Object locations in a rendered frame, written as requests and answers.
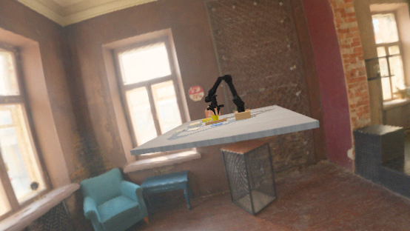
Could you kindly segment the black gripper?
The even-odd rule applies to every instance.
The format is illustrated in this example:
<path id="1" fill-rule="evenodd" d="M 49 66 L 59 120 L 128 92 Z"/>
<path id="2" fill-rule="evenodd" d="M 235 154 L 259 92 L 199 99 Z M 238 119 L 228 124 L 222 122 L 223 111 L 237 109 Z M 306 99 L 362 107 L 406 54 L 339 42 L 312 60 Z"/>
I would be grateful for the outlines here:
<path id="1" fill-rule="evenodd" d="M 224 107 L 224 105 L 221 104 L 221 105 L 218 106 L 217 101 L 212 101 L 212 107 L 207 107 L 207 110 L 212 110 L 213 113 L 215 114 L 214 108 L 217 108 L 218 115 L 219 115 L 219 111 L 220 111 L 220 108 L 221 108 L 221 107 Z M 215 114 L 215 115 L 216 115 L 216 114 Z"/>

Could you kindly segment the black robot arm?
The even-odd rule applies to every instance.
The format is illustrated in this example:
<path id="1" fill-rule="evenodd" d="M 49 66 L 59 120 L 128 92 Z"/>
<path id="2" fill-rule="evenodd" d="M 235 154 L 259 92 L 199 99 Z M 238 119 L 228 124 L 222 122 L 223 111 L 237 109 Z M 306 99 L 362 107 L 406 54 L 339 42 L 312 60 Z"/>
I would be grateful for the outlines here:
<path id="1" fill-rule="evenodd" d="M 215 82 L 214 86 L 209 90 L 208 96 L 205 97 L 205 102 L 211 102 L 211 101 L 217 101 L 216 100 L 216 90 L 219 86 L 219 84 L 221 83 L 221 81 L 225 81 L 228 83 L 230 90 L 232 91 L 232 94 L 234 96 L 233 101 L 236 104 L 236 106 L 238 107 L 238 112 L 244 112 L 244 102 L 241 101 L 241 98 L 239 97 L 234 84 L 232 83 L 232 78 L 231 75 L 225 75 L 222 77 L 219 77 L 217 79 L 217 81 Z"/>

